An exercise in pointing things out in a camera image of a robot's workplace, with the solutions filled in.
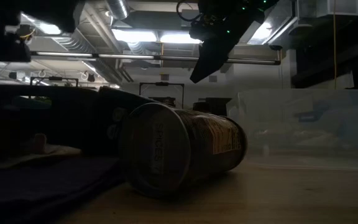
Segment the wooden table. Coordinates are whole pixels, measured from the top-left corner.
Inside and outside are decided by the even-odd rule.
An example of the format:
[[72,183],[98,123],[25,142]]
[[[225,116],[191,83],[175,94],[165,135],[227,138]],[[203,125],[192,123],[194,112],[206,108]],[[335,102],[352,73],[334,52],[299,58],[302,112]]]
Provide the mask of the wooden table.
[[123,184],[58,223],[358,223],[358,171],[267,169],[245,161],[169,202]]

